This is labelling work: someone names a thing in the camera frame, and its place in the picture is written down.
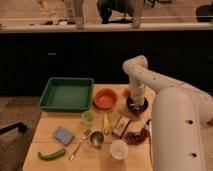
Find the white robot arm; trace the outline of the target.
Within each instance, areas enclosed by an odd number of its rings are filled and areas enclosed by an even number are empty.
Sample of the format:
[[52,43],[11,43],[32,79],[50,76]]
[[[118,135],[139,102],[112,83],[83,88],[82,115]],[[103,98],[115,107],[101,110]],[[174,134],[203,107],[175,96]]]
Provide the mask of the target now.
[[213,119],[213,96],[149,70],[143,55],[125,61],[122,68],[137,106],[145,103],[147,87],[156,92],[151,111],[153,171],[206,171],[201,127]]

